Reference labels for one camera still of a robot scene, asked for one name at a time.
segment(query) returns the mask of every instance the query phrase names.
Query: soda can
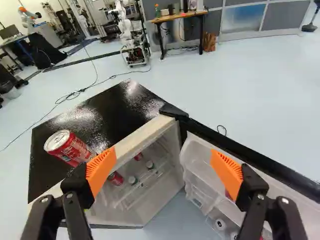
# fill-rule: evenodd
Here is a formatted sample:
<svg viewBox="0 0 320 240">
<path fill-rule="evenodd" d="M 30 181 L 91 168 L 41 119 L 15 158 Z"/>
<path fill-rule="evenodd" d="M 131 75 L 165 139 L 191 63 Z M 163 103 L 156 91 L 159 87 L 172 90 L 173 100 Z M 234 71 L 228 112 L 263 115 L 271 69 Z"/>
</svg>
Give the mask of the soda can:
<svg viewBox="0 0 320 240">
<path fill-rule="evenodd" d="M 143 157 L 144 157 L 144 156 L 143 156 L 142 152 L 139 152 L 138 155 L 134 157 L 134 160 L 136 160 L 137 162 L 139 162 Z"/>
<path fill-rule="evenodd" d="M 117 171 L 111 173 L 107 179 L 115 186 L 120 186 L 124 183 L 123 176 L 121 176 Z"/>
<path fill-rule="evenodd" d="M 155 164 L 150 160 L 145 163 L 145 166 L 148 170 L 152 170 L 155 168 Z"/>
<path fill-rule="evenodd" d="M 57 131 L 46 140 L 43 148 L 48 154 L 56 156 L 73 167 L 79 163 L 89 162 L 97 155 L 69 130 Z"/>
<path fill-rule="evenodd" d="M 128 183 L 130 183 L 132 186 L 135 185 L 138 182 L 138 178 L 136 178 L 135 176 L 130 176 L 128 178 Z"/>
</svg>

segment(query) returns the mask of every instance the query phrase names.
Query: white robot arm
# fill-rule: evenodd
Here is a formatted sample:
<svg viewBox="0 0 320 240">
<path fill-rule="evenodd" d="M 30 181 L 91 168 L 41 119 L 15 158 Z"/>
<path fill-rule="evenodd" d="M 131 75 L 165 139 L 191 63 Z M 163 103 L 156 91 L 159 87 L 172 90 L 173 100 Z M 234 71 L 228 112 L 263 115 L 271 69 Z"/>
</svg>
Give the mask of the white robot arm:
<svg viewBox="0 0 320 240">
<path fill-rule="evenodd" d="M 27 11 L 23 6 L 18 8 L 18 13 L 21 16 L 22 26 L 28 29 L 28 34 L 31 34 L 34 29 L 35 19 L 40 19 L 41 13 L 36 12 L 33 14 L 32 12 Z"/>
<path fill-rule="evenodd" d="M 129 19 L 127 19 L 127 12 L 124 8 L 124 5 L 129 4 L 129 0 L 116 0 L 115 2 L 115 10 L 114 12 L 118 13 L 119 23 L 118 28 L 121 31 L 120 39 L 121 40 L 129 40 L 132 39 L 131 31 L 132 31 L 132 23 Z"/>
</svg>

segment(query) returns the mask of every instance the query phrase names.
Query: trash bin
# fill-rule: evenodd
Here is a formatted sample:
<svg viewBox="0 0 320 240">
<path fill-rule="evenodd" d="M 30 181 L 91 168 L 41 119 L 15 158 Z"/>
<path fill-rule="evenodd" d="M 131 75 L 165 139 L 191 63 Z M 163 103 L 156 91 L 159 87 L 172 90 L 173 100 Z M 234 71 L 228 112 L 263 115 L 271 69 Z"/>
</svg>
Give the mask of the trash bin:
<svg viewBox="0 0 320 240">
<path fill-rule="evenodd" d="M 7 99 L 16 99 L 21 93 L 15 88 L 11 81 L 0 83 L 0 94 Z"/>
</svg>

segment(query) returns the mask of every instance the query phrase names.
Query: bottle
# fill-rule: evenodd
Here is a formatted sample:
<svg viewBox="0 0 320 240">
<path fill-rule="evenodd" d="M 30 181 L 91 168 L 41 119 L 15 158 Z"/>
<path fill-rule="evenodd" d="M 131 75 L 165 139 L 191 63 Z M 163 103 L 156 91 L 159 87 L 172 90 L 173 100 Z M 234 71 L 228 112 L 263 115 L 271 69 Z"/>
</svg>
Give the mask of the bottle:
<svg viewBox="0 0 320 240">
<path fill-rule="evenodd" d="M 155 7 L 155 18 L 157 18 L 157 19 L 161 18 L 161 11 L 159 9 L 159 4 L 156 3 L 154 5 L 154 7 Z"/>
</svg>

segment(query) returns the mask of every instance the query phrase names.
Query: can lid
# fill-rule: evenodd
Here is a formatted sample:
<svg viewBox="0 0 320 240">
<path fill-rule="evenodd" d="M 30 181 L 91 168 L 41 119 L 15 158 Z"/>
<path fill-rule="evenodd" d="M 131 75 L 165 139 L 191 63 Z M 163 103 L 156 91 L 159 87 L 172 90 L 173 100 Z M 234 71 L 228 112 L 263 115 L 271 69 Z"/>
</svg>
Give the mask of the can lid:
<svg viewBox="0 0 320 240">
<path fill-rule="evenodd" d="M 153 163 L 151 160 L 149 160 L 149 161 L 147 161 L 147 162 L 145 163 L 145 166 L 146 166 L 148 169 L 150 169 L 150 168 L 152 168 L 152 167 L 154 166 L 154 163 Z"/>
<path fill-rule="evenodd" d="M 70 137 L 69 130 L 60 130 L 51 135 L 46 141 L 43 146 L 45 151 L 53 151 L 60 148 L 63 144 L 68 141 Z"/>
<path fill-rule="evenodd" d="M 130 176 L 129 177 L 129 179 L 128 179 L 128 182 L 130 183 L 130 184 L 134 184 L 134 183 L 136 183 L 136 177 L 134 177 L 134 176 Z"/>
</svg>

